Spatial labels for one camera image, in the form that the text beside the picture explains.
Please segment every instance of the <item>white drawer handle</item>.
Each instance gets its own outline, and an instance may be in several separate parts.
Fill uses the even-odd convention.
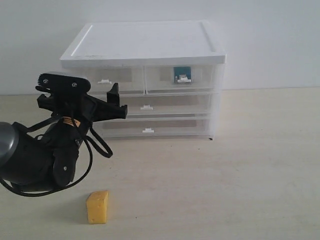
[[[152,128],[146,128],[145,130],[142,130],[142,133],[144,134],[153,134],[155,132],[155,130],[153,130]]]
[[[154,108],[150,105],[143,105],[143,107],[140,107],[140,110],[153,110]]]
[[[109,79],[101,79],[101,81],[98,81],[98,84],[112,84],[112,81],[109,81]]]

